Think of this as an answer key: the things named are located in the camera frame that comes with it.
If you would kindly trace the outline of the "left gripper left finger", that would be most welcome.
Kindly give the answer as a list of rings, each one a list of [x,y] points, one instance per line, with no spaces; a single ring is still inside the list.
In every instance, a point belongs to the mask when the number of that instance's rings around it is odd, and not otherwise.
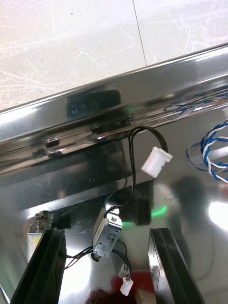
[[[39,241],[12,304],[57,304],[67,251],[64,230],[48,229]]]

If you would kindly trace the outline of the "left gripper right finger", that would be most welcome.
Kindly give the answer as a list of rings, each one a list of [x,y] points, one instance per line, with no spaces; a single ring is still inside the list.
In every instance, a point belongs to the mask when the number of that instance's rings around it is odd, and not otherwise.
[[[205,303],[168,228],[150,229],[148,259],[158,304]]]

